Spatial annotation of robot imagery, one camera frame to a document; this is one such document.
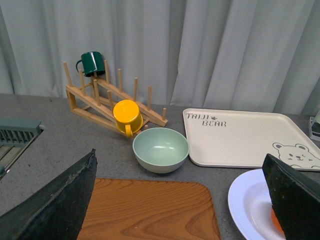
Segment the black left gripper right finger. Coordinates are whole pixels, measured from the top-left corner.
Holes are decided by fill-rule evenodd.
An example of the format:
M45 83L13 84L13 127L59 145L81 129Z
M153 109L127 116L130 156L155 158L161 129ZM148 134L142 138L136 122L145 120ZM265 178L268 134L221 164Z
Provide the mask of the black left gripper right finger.
M265 156L262 171L272 209L287 240L320 238L320 184L282 162Z

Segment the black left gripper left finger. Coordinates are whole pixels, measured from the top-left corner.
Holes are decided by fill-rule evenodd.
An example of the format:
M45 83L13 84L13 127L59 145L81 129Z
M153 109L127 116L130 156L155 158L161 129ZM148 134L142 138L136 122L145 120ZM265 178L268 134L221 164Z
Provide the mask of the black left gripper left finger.
M2 240L75 240L92 197L96 172L92 149L28 199L0 217Z

